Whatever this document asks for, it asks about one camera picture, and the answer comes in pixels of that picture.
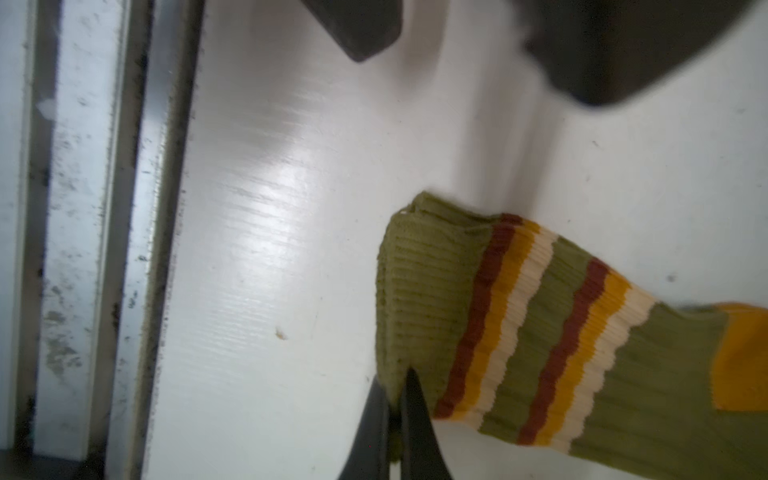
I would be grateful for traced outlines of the green striped sock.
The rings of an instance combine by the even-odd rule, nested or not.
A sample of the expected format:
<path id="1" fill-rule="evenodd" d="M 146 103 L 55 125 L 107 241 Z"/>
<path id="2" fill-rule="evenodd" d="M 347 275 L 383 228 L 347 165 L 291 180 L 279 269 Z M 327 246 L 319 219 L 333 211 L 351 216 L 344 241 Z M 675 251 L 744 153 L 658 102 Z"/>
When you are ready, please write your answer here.
<path id="1" fill-rule="evenodd" d="M 378 254 L 377 376 L 435 420 L 649 479 L 767 475 L 767 312 L 675 307 L 568 239 L 430 193 Z"/>

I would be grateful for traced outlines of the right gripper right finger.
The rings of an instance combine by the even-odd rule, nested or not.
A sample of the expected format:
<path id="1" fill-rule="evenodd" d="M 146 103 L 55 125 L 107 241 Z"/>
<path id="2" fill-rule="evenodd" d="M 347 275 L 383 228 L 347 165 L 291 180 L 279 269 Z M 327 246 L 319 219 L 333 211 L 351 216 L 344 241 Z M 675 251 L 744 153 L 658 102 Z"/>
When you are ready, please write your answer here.
<path id="1" fill-rule="evenodd" d="M 409 369 L 400 397 L 402 458 L 401 478 L 450 480 L 427 409 L 423 390 L 414 369 Z"/>

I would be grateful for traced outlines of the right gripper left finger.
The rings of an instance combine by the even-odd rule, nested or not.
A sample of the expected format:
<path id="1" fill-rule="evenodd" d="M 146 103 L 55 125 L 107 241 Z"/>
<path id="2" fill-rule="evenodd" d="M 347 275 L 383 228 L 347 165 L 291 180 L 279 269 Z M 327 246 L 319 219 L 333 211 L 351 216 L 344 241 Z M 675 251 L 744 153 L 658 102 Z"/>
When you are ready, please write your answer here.
<path id="1" fill-rule="evenodd" d="M 375 377 L 339 480 L 389 479 L 390 411 L 386 392 Z"/>

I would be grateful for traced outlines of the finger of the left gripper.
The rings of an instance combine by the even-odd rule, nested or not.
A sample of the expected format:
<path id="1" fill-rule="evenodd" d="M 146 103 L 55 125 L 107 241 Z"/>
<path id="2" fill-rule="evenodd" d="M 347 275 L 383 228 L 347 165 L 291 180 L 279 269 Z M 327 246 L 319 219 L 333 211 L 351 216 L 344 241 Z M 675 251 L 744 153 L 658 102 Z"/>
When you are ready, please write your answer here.
<path id="1" fill-rule="evenodd" d="M 389 48 L 402 32 L 401 0 L 303 0 L 302 4 L 356 63 Z"/>
<path id="2" fill-rule="evenodd" d="M 550 85 L 590 107 L 623 102 L 730 30 L 750 1 L 516 1 L 522 46 Z"/>

